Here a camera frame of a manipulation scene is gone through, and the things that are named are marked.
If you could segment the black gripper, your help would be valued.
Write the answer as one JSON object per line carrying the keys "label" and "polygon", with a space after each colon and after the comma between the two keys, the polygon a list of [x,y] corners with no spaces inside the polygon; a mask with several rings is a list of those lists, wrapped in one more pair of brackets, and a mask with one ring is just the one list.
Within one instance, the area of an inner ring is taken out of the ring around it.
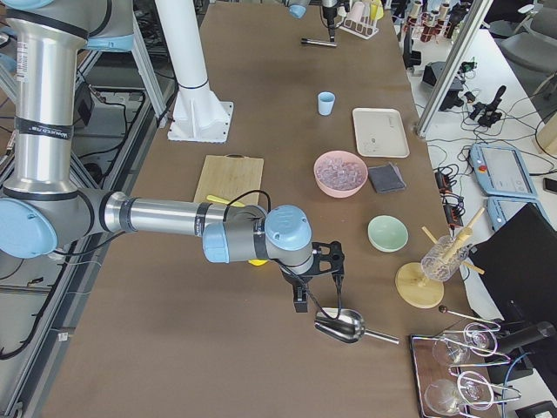
{"label": "black gripper", "polygon": [[280,265],[283,277],[292,286],[292,301],[296,313],[308,312],[308,283],[317,276],[330,274],[337,291],[341,292],[345,276],[344,260],[345,255],[339,241],[312,242],[310,265],[306,270],[300,273],[295,271],[294,266]]}
{"label": "black gripper", "polygon": [[338,15],[339,9],[343,9],[345,12],[348,12],[350,8],[350,2],[347,0],[321,1],[322,16],[325,19],[325,25],[327,26],[329,39],[332,40],[332,42],[336,42],[335,19]]}

